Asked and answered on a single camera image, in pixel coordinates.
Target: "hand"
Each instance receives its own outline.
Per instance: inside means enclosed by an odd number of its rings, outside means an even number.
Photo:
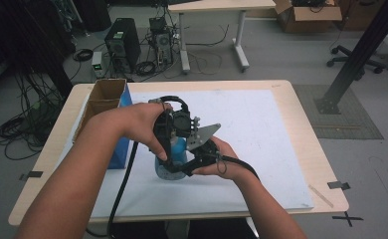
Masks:
[[[111,121],[101,120],[103,123],[122,126],[118,129],[122,132],[122,136],[147,145],[160,159],[166,160],[166,152],[154,135],[153,127],[160,114],[165,109],[171,108],[170,104],[139,103],[108,111],[105,117]]]
[[[215,136],[212,136],[210,139],[215,142],[216,146],[218,147],[218,150],[222,155],[238,158],[237,153],[235,153],[235,151],[227,142]],[[192,173],[198,175],[218,175],[225,179],[235,180],[246,171],[248,171],[248,169],[237,163],[225,161],[194,169]]]

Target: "office chair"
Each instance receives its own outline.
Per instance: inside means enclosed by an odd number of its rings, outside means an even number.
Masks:
[[[351,55],[351,51],[349,51],[348,49],[342,47],[342,46],[337,46],[333,49],[331,49],[331,54],[337,54],[338,52],[342,52],[343,54],[346,55],[346,57],[337,57],[337,58],[332,58],[330,61],[328,61],[326,63],[326,65],[328,67],[333,67],[334,66],[334,63],[335,62],[346,62],[348,60],[348,57]],[[366,63],[366,65],[369,65],[369,66],[372,66],[372,67],[375,67],[375,69],[373,70],[373,72],[375,74],[380,74],[383,72],[383,69],[386,69],[386,65],[382,64],[382,63],[379,63],[379,62],[376,62],[376,61],[373,61],[373,60],[368,60]],[[362,78],[362,76],[365,74],[365,71],[364,69],[362,68],[359,75],[356,77],[355,81],[358,81]]]

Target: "tape mark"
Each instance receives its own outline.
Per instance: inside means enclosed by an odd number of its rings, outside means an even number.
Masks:
[[[317,194],[317,196],[319,198],[321,198],[321,200],[323,200],[327,205],[329,205],[331,208],[334,207],[333,203],[331,203],[323,194],[321,194],[317,189],[315,189],[315,187],[309,185],[308,186],[309,189],[311,189],[311,191],[313,191],[315,194]]]
[[[345,213],[345,216],[344,217],[340,217],[340,216],[332,216],[331,218],[333,219],[341,219],[341,220],[346,220],[348,221],[348,224],[349,224],[349,227],[352,227],[352,220],[356,220],[356,221],[363,221],[364,219],[362,219],[361,217],[350,217],[348,215],[348,212],[344,212]]]

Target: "electronic equipment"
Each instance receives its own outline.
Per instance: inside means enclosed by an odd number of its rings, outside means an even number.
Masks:
[[[102,52],[93,52],[92,68],[95,72],[96,78],[103,78],[106,74],[107,66],[104,65]]]
[[[173,63],[172,57],[172,36],[169,30],[153,36],[157,65],[167,65]]]
[[[114,68],[124,73],[132,73],[141,53],[134,19],[117,18],[104,42]]]
[[[107,4],[103,0],[71,0],[81,16],[88,31],[106,30],[111,25]]]
[[[164,17],[150,18],[148,22],[150,23],[150,31],[153,34],[160,33],[166,27],[166,19]]]
[[[172,32],[166,28],[165,18],[150,18],[149,22],[157,66],[172,64]]]

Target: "wooden table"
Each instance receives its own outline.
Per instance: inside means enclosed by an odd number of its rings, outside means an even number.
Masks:
[[[301,104],[288,81],[231,81],[231,82],[177,82],[177,83],[134,83],[129,84],[132,92],[175,92],[205,91],[205,90],[270,90],[282,115],[283,123],[291,139],[291,145],[296,154],[299,166],[306,181],[309,194],[313,201],[313,208],[301,210],[288,210],[289,213],[320,213],[343,212],[348,208],[348,202],[340,188],[330,189],[327,182],[336,181],[336,177],[327,158],[316,138],[312,127],[302,109]],[[43,148],[33,171],[43,171],[40,178],[30,177],[11,212],[9,223],[19,225],[25,212],[35,199],[47,179],[51,176],[58,162],[65,141],[85,97],[90,93],[93,84],[81,84],[73,88],[48,141]],[[149,219],[182,219],[184,215],[176,215],[168,218],[150,217]]]
[[[237,38],[233,39],[234,47],[240,59],[242,72],[250,67],[241,40],[247,10],[270,9],[275,7],[273,0],[201,0],[190,3],[170,5],[169,11],[179,14],[179,29],[181,40],[182,71],[190,71],[184,28],[186,26],[210,26],[218,24],[238,23]]]

